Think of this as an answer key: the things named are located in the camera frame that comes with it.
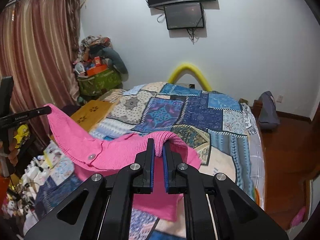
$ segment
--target orange sleeve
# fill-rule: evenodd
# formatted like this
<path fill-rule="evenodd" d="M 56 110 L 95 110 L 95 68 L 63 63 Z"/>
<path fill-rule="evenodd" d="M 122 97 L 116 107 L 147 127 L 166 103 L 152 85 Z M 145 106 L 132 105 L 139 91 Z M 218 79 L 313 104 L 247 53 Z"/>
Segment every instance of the orange sleeve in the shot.
<path fill-rule="evenodd" d="M 2 203 L 7 195 L 7 188 L 10 184 L 10 178 L 4 178 L 0 176 L 0 209 L 2 207 Z"/>

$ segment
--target sweater button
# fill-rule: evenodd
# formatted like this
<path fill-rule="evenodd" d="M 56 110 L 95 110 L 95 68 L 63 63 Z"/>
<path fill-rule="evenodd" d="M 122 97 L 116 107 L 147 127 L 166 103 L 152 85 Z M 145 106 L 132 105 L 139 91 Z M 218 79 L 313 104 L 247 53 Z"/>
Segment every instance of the sweater button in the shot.
<path fill-rule="evenodd" d="M 92 160 L 93 158 L 95 158 L 95 154 L 91 154 L 89 157 L 88 157 L 88 160 Z"/>

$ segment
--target yellow foam tube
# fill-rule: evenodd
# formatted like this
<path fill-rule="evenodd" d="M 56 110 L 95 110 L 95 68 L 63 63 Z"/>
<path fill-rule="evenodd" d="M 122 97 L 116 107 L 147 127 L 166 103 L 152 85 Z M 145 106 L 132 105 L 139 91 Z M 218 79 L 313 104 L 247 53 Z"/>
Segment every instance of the yellow foam tube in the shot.
<path fill-rule="evenodd" d="M 211 86 L 209 85 L 203 74 L 200 72 L 200 70 L 196 66 L 193 66 L 189 63 L 183 63 L 180 66 L 178 66 L 169 77 L 168 83 L 174 84 L 179 74 L 184 70 L 189 70 L 195 74 L 203 90 L 212 91 Z"/>

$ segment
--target ribbed knit fabric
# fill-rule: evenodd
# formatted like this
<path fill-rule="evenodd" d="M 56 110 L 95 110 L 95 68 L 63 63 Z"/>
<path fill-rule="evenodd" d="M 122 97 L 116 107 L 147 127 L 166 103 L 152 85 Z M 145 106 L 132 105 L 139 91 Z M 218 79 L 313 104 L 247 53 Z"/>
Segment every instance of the ribbed knit fabric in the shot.
<path fill-rule="evenodd" d="M 197 169 L 201 161 L 196 151 L 188 147 L 176 134 L 160 131 L 139 136 L 126 134 L 113 141 L 93 138 L 69 116 L 55 106 L 48 115 L 54 138 L 63 151 L 75 164 L 75 173 L 81 180 L 86 180 L 94 173 L 108 176 L 117 173 L 121 168 L 134 163 L 135 156 L 147 149 L 148 138 L 155 141 L 155 153 L 162 156 L 165 141 L 170 141 L 170 148 L 181 154 L 185 163 Z M 176 220 L 177 202 L 182 195 L 169 195 L 164 189 L 164 174 L 161 158 L 155 158 L 154 188 L 151 195 L 134 195 L 133 206 L 149 212 L 161 219 Z"/>

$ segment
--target baseboard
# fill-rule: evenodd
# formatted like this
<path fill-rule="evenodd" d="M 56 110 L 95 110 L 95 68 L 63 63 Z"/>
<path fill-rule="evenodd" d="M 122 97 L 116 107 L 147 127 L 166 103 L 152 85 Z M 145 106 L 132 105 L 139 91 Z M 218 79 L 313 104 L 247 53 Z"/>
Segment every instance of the baseboard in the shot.
<path fill-rule="evenodd" d="M 310 117 L 305 117 L 302 115 L 290 114 L 290 113 L 281 112 L 281 111 L 277 111 L 277 115 L 279 117 L 285 117 L 285 118 L 290 118 L 290 119 L 294 119 L 294 120 L 300 120 L 300 121 L 305 121 L 305 122 L 311 123 Z"/>

